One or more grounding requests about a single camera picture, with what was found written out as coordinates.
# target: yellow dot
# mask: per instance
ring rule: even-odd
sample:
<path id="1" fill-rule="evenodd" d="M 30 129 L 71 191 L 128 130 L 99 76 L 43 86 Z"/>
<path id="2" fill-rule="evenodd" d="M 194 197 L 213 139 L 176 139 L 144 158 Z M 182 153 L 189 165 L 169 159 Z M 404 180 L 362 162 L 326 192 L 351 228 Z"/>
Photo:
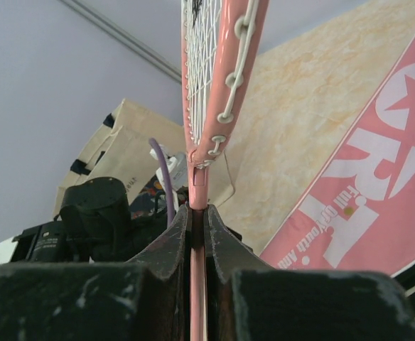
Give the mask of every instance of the yellow dot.
<path id="1" fill-rule="evenodd" d="M 352 208 L 352 207 L 346 207 L 346 208 L 343 210 L 343 212 L 344 212 L 346 215 L 352 215 L 352 214 L 355 212 L 355 209 L 354 209 L 354 208 Z"/>

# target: pink fabric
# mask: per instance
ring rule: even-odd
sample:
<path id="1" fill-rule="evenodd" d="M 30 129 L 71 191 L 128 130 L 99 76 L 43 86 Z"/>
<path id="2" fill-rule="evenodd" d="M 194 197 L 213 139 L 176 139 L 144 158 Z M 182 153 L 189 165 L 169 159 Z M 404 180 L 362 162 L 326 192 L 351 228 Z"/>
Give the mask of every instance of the pink fabric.
<path id="1" fill-rule="evenodd" d="M 389 275 L 415 262 L 415 38 L 261 258 Z"/>

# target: beige bag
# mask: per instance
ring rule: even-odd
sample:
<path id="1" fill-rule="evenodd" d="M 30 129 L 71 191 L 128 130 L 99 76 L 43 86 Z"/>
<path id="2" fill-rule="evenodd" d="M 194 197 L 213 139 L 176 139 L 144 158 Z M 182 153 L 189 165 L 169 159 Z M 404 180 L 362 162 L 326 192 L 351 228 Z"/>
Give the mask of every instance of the beige bag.
<path id="1" fill-rule="evenodd" d="M 102 176 L 118 178 L 132 203 L 158 169 L 148 139 L 154 137 L 171 153 L 185 150 L 182 126 L 126 99 L 104 120 L 83 148 L 58 187 L 53 216 L 57 216 L 65 190 Z M 210 169 L 210 202 L 220 206 L 234 193 L 224 156 Z"/>

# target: floor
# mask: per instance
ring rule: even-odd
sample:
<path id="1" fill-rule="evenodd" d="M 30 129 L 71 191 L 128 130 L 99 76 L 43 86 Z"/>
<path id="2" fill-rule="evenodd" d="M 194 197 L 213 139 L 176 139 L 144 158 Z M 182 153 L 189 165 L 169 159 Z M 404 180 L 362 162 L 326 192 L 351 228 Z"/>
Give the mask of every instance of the floor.
<path id="1" fill-rule="evenodd" d="M 371 0 L 257 58 L 226 152 L 236 192 L 219 207 L 256 253 L 414 34 L 415 0 Z"/>

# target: pink banner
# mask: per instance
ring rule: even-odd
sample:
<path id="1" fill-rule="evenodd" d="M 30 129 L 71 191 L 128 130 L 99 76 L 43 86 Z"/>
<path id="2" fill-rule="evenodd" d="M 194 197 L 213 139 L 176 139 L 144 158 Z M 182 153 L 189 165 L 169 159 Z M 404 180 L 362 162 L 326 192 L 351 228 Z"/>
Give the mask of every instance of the pink banner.
<path id="1" fill-rule="evenodd" d="M 415 37 L 261 258 L 389 275 L 415 263 Z"/>

